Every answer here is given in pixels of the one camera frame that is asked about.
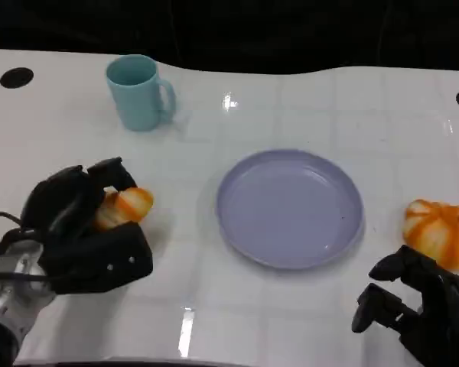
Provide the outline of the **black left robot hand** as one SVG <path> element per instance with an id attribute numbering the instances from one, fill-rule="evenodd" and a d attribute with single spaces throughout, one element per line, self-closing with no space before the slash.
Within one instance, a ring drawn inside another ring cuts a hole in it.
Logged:
<path id="1" fill-rule="evenodd" d="M 121 158 L 84 169 L 64 168 L 32 191 L 21 229 L 44 247 L 39 265 L 56 294 L 103 293 L 153 272 L 152 252 L 141 226 L 130 219 L 111 229 L 94 223 L 107 187 L 121 193 L 136 182 Z"/>

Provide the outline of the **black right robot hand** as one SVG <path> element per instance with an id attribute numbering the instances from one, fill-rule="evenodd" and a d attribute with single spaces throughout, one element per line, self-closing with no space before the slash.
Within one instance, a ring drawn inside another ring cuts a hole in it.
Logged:
<path id="1" fill-rule="evenodd" d="M 408 246 L 381 259 L 369 272 L 374 281 L 400 280 L 422 295 L 419 310 L 375 283 L 358 297 L 351 329 L 373 323 L 395 330 L 399 342 L 423 366 L 459 366 L 459 276 Z"/>

